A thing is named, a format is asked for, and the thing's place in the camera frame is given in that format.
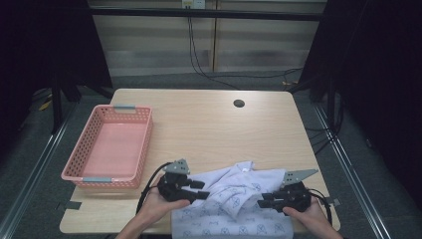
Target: wooden table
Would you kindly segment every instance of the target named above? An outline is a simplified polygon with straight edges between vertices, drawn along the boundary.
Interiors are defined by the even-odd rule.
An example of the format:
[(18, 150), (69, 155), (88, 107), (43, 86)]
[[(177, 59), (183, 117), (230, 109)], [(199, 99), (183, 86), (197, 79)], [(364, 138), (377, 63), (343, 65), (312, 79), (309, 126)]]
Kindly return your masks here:
[[(236, 100), (244, 102), (239, 108)], [(252, 160), (256, 169), (318, 168), (301, 117), (291, 94), (283, 92), (208, 90), (117, 90), (112, 105), (152, 108), (153, 130), (142, 173), (135, 190), (76, 187), (60, 229), (64, 233), (115, 233), (134, 216), (141, 190), (161, 164), (186, 158), (192, 174)], [(329, 196), (321, 173), (304, 181)], [(332, 207), (333, 227), (339, 221)], [(295, 232), (306, 229), (294, 221)], [(145, 233), (171, 234), (168, 214)]]

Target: black horizontal bar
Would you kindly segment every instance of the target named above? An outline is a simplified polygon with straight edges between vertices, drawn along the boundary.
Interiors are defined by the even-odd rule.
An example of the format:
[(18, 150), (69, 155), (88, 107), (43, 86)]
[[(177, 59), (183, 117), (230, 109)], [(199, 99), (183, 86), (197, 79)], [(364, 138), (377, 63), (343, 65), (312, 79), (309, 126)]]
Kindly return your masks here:
[(256, 12), (256, 11), (178, 9), (178, 8), (176, 9), (176, 8), (90, 7), (90, 8), (51, 8), (48, 10), (67, 11), (67, 12), (73, 12), (73, 13), (79, 12), (82, 14), (109, 15), (109, 16), (231, 18), (231, 19), (313, 21), (313, 22), (320, 21), (323, 18), (323, 14), (318, 14), (318, 13), (284, 13), (284, 12)]

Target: folded cloth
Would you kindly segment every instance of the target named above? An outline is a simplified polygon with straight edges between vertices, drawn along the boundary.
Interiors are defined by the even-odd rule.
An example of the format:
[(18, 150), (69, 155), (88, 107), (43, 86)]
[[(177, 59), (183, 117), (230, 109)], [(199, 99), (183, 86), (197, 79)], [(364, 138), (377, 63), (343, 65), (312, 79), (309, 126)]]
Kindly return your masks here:
[[(206, 200), (173, 210), (172, 238), (293, 238), (290, 217), (274, 209), (263, 209), (257, 200), (261, 193), (274, 192), (282, 184), (285, 170), (253, 170), (245, 161), (215, 171), (189, 176), (205, 182)], [(189, 187), (183, 188), (198, 191)]]

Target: basket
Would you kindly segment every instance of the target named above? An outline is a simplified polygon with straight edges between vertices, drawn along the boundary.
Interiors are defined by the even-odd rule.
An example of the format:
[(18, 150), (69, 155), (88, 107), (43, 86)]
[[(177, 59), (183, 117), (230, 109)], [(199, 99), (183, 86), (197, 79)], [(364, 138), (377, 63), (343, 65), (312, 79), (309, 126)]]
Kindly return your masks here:
[(151, 108), (96, 106), (62, 178), (79, 187), (139, 187), (151, 130)]

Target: electrical outlet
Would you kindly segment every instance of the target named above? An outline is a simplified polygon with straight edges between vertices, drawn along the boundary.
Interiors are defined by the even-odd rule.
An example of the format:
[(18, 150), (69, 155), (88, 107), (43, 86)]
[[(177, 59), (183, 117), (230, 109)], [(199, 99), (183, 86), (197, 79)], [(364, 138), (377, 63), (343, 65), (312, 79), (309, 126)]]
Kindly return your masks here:
[(193, 0), (194, 9), (205, 9), (205, 0)]
[(193, 0), (182, 0), (182, 8), (183, 9), (187, 9), (187, 8), (194, 8), (193, 7)]

